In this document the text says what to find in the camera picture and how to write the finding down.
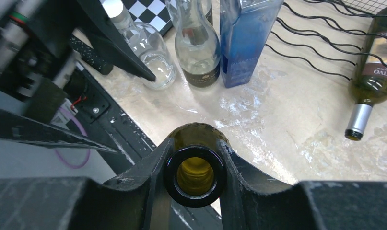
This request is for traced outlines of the blue square glass bottle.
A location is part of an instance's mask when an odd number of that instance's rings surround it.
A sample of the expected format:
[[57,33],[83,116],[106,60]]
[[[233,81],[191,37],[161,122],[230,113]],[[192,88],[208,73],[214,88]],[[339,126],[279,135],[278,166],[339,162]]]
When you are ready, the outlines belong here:
[[282,4],[282,0],[220,2],[221,76],[226,88],[250,82]]

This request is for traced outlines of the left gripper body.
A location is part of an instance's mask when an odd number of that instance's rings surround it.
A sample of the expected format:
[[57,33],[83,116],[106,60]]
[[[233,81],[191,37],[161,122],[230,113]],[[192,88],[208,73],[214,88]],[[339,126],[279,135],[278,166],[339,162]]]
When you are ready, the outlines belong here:
[[49,123],[81,56],[63,0],[0,0],[0,91],[23,103],[18,114]]

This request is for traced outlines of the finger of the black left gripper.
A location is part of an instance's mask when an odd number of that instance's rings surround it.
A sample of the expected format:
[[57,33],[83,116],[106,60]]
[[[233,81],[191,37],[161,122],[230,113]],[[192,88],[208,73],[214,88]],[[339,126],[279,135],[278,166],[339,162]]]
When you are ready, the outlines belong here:
[[75,1],[75,17],[82,33],[104,60],[137,77],[156,80],[111,22],[100,1]]
[[99,184],[87,177],[0,179],[0,230],[167,230],[171,198],[165,139],[130,169]]

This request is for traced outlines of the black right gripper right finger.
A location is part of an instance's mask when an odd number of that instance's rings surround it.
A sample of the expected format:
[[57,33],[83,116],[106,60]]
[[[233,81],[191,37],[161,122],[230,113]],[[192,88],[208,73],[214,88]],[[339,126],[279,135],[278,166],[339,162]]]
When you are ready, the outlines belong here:
[[220,198],[225,230],[387,230],[387,182],[275,179],[223,140],[227,177]]

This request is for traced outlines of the green wine bottle silver neck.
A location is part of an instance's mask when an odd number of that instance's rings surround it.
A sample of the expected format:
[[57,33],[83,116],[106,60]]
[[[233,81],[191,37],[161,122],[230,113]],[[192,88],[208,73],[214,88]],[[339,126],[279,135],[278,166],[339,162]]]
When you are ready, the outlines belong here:
[[355,105],[345,137],[359,141],[373,107],[387,100],[387,8],[372,20],[348,91]]

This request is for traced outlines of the dark wine bottle white label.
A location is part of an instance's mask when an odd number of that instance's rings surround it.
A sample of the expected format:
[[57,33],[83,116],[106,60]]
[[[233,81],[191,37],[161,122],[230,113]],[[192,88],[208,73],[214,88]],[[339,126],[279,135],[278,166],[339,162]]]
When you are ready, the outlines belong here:
[[217,141],[227,137],[205,123],[188,123],[168,134],[174,149],[164,165],[164,185],[179,204],[205,207],[217,200],[226,182],[225,161]]

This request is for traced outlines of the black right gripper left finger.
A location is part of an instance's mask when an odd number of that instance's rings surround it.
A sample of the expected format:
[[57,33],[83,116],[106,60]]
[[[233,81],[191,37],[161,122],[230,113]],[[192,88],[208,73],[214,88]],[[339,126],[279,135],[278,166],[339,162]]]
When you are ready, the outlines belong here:
[[94,149],[119,154],[119,149],[54,125],[0,109],[0,139],[45,148]]

